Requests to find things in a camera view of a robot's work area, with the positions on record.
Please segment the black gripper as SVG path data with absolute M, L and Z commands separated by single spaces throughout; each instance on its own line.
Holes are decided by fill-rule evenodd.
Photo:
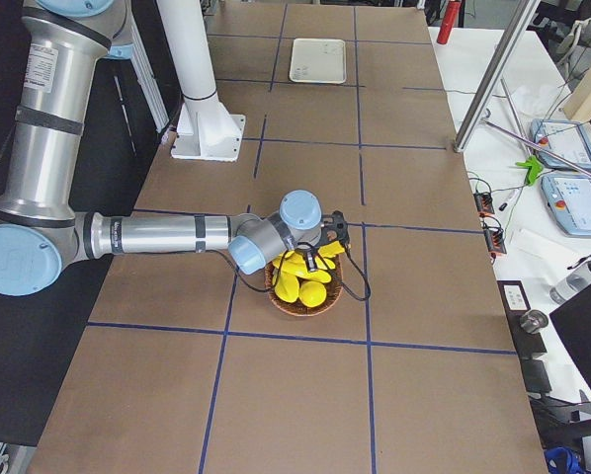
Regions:
M 325 269 L 325 261 L 319 253 L 319 246 L 300 241 L 296 244 L 295 252 L 302 256 L 306 270 L 309 273 Z

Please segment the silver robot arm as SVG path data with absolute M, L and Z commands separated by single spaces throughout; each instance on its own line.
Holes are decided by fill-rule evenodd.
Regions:
M 238 268 L 253 274 L 286 251 L 322 245 L 320 204 L 301 190 L 288 193 L 265 218 L 73 211 L 69 196 L 94 69 L 130 42 L 131 5 L 28 1 L 22 20 L 32 42 L 0 196 L 1 294 L 36 293 L 71 264 L 107 254 L 225 250 Z

